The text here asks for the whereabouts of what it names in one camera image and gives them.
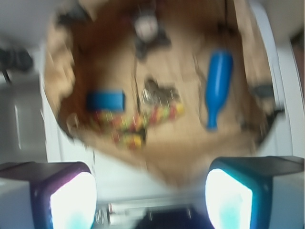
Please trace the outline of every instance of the glowing light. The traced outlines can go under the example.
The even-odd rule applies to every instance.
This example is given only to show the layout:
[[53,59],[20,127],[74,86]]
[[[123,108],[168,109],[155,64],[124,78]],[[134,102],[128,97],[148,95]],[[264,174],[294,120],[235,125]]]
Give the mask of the glowing light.
[[97,202],[95,178],[80,173],[51,195],[54,229],[90,229]]
[[252,196],[251,189],[223,170],[210,171],[205,184],[205,200],[215,229],[250,228]]

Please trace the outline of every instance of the blue block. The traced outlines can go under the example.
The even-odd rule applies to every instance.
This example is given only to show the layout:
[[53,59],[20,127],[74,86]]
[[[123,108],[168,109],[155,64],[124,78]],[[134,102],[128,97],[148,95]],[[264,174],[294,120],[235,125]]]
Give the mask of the blue block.
[[125,96],[123,91],[100,91],[88,93],[87,95],[87,109],[89,111],[123,112],[124,105]]

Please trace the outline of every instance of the brown paper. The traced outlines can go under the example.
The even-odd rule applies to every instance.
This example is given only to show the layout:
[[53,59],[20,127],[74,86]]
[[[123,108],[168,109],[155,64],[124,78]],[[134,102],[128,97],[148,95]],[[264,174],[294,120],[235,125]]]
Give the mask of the brown paper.
[[[82,0],[92,21],[71,28],[52,20],[47,42],[45,91],[61,128],[71,137],[128,164],[145,169],[167,184],[180,186],[204,177],[219,156],[248,156],[272,104],[254,98],[249,88],[272,83],[268,59],[247,0],[164,0],[158,17],[172,41],[170,48],[135,58],[132,26],[122,15],[141,0]],[[219,30],[219,25],[226,25]],[[213,50],[226,48],[234,57],[228,101],[219,114],[218,130],[207,132],[204,103],[208,65]],[[141,150],[118,148],[89,125],[86,94],[99,89],[123,89],[125,114],[141,110],[137,96],[145,77],[174,84],[185,114],[147,129]]]

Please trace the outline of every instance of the blue bottle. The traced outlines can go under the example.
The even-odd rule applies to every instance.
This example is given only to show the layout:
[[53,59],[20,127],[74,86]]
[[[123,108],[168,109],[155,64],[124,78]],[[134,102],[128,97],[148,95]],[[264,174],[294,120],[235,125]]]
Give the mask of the blue bottle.
[[232,70],[233,57],[229,52],[220,50],[212,54],[205,93],[208,130],[217,129],[218,113],[228,98]]

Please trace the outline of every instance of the candy wrapper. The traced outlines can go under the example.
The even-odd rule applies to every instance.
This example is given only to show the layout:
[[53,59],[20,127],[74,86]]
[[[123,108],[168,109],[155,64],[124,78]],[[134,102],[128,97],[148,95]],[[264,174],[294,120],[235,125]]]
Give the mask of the candy wrapper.
[[120,147],[135,150],[145,143],[145,130],[149,126],[160,124],[167,120],[175,120],[183,115],[182,103],[172,103],[169,106],[155,106],[150,111],[136,113],[133,117],[107,111],[95,112],[91,117],[92,127],[103,135],[109,135]]

